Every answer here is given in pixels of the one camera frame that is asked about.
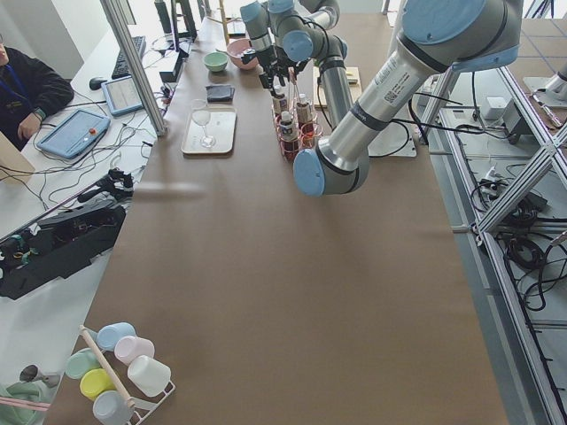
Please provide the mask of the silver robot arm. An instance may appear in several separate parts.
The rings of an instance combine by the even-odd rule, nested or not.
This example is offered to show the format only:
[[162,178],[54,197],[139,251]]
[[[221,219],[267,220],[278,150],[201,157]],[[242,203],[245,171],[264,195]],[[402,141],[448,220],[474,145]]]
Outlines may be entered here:
[[368,147],[432,75],[476,72],[517,58],[520,1],[408,1],[396,48],[331,135],[293,163],[299,190],[311,197],[358,189],[368,174]]
[[302,1],[308,12],[302,16],[293,1],[253,1],[240,8],[250,43],[262,68],[260,82],[274,92],[315,60],[323,68],[341,65],[346,44],[331,35],[337,25],[340,8],[336,1]]

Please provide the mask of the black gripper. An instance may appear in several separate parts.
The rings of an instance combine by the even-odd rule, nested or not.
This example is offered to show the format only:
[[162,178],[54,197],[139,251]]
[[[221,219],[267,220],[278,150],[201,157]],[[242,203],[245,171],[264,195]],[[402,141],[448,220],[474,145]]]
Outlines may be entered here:
[[[308,65],[308,61],[307,60],[303,60],[303,61],[291,61],[291,60],[287,60],[286,61],[286,69],[292,69],[294,74],[300,74],[301,72],[304,71],[305,67]],[[279,71],[277,73],[277,78],[278,81],[280,82],[280,85],[282,87],[285,86],[285,74],[283,71]]]
[[262,68],[259,75],[261,85],[264,89],[272,90],[272,80],[278,78],[282,80],[284,77],[279,59],[281,57],[279,47],[267,47],[263,50],[256,50],[256,58]]

